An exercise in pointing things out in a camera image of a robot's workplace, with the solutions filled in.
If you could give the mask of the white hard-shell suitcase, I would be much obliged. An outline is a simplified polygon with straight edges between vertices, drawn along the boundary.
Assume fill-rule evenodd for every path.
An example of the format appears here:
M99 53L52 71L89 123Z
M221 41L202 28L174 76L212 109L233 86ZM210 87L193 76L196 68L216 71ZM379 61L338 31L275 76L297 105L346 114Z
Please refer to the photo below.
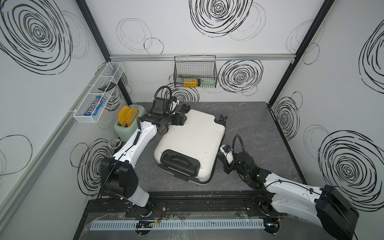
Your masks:
M157 165L186 182L208 184L225 137L227 116L189 110L183 126L169 127L155 149Z

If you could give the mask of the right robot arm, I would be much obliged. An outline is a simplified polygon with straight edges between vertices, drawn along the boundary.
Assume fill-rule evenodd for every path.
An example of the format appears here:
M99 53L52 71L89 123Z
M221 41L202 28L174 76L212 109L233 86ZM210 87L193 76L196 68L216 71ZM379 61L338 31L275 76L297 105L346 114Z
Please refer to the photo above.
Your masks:
M236 172L251 189L271 195L271 201L265 204L267 209L318 225L337 240L357 239L360 214L335 187L313 187L282 178L257 166L239 135L233 143L236 141L241 144L240 152L235 151L235 144L221 145L218 158L227 174Z

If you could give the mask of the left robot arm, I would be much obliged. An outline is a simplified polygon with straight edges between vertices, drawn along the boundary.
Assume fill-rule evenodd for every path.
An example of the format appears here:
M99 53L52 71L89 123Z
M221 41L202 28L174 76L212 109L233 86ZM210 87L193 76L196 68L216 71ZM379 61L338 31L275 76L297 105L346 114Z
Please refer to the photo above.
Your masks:
M132 204L144 208L150 195L139 186L135 172L136 163L147 144L157 134L165 135L169 126L183 126L187 120L184 112L177 112L178 99L169 86L157 89L151 109L137 117L137 128L129 140L112 156L101 162L101 188Z

